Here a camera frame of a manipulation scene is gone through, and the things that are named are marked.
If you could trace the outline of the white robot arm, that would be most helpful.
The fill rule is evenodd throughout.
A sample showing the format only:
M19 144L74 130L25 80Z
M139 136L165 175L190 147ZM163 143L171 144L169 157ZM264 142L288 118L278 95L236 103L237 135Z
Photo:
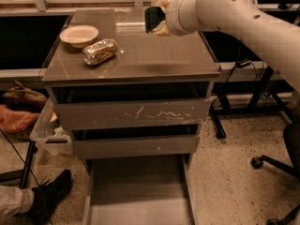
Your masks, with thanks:
M251 0L160 0L146 30L184 36L219 31L243 42L300 92L300 27L259 10Z

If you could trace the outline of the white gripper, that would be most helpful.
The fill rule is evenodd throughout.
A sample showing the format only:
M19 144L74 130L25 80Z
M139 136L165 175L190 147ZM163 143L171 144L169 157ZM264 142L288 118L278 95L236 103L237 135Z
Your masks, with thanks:
M158 0L156 7L165 14L165 22L161 22L152 30L156 36L184 36L198 30L198 17L195 8L196 0Z

